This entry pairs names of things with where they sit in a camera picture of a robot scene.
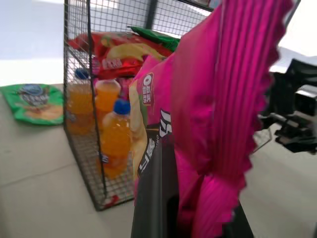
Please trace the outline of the red chip bag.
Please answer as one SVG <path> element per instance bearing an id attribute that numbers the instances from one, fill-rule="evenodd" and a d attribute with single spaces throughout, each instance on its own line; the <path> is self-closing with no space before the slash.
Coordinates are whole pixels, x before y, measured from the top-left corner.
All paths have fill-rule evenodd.
<path id="1" fill-rule="evenodd" d="M 172 54 L 163 45 L 130 32 L 92 32 L 90 37 L 82 33 L 67 43 L 75 50 L 92 50 L 98 62 L 93 75 L 98 79 L 135 76 L 147 56 L 161 61 Z"/>

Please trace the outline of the magenta chip bag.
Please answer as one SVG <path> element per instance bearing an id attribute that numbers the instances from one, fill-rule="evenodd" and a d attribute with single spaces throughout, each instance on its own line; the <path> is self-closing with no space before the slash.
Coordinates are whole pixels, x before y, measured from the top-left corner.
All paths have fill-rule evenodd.
<path id="1" fill-rule="evenodd" d="M 221 0 L 129 86 L 135 202 L 161 138 L 171 135 L 179 205 L 175 238 L 220 238 L 231 222 L 292 0 Z"/>

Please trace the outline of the small red snack packet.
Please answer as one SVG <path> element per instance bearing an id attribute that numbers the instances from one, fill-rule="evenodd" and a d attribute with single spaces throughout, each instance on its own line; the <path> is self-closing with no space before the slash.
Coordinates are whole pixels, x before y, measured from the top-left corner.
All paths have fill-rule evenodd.
<path id="1" fill-rule="evenodd" d="M 108 209 L 110 207 L 115 206 L 117 204 L 118 200 L 119 200 L 119 197 L 117 195 L 112 196 L 111 200 L 104 205 L 104 208 Z"/>

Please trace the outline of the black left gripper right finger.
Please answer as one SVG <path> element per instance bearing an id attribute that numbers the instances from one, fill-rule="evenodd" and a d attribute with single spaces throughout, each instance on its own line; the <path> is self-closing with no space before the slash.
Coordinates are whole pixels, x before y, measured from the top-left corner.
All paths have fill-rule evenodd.
<path id="1" fill-rule="evenodd" d="M 240 201 L 232 212 L 230 222 L 223 225 L 222 231 L 222 238 L 254 238 L 254 234 Z"/>

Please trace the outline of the small pink snack packet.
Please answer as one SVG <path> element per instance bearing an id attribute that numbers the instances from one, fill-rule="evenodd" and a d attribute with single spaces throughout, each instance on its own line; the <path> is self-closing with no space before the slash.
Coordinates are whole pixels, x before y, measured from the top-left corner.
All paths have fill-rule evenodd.
<path id="1" fill-rule="evenodd" d="M 134 81 L 133 77 L 120 77 L 117 78 L 116 81 L 119 83 L 121 89 L 119 93 L 119 97 L 129 101 L 129 86 Z"/>

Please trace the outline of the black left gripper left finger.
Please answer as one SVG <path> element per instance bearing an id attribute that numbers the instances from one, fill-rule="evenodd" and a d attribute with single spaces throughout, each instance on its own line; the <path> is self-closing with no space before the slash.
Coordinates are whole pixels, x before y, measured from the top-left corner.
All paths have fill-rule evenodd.
<path id="1" fill-rule="evenodd" d="M 177 238 L 178 205 L 174 145 L 160 141 L 139 178 L 131 238 Z"/>

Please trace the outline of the black and silver machine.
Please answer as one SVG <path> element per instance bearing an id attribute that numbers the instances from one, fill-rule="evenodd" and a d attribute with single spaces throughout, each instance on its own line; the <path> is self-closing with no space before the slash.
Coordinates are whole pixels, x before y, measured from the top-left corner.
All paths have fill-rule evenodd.
<path id="1" fill-rule="evenodd" d="M 261 113 L 264 129 L 281 126 L 275 142 L 292 153 L 317 154 L 317 65 L 293 59 L 285 73 L 274 72 Z"/>

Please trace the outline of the orange soda bottle blue cap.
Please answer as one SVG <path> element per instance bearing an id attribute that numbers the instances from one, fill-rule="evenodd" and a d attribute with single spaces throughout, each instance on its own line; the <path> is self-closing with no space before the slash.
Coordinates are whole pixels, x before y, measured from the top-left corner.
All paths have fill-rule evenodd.
<path id="1" fill-rule="evenodd" d="M 67 85 L 66 125 L 77 135 L 88 134 L 95 126 L 91 82 L 84 68 L 75 69 L 73 81 Z"/>
<path id="2" fill-rule="evenodd" d="M 96 115 L 98 126 L 101 127 L 103 118 L 113 111 L 121 86 L 115 79 L 100 80 L 95 84 L 95 92 Z"/>
<path id="3" fill-rule="evenodd" d="M 130 103 L 115 101 L 113 111 L 102 121 L 102 166 L 108 179 L 115 179 L 125 172 L 131 149 Z"/>

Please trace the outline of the green chip bag blue logo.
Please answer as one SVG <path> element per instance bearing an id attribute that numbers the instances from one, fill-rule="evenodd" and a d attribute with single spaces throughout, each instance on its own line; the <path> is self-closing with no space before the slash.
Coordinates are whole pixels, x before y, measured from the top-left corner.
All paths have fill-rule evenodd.
<path id="1" fill-rule="evenodd" d="M 63 123 L 63 93 L 47 84 L 14 84 L 0 87 L 17 121 L 55 126 Z"/>

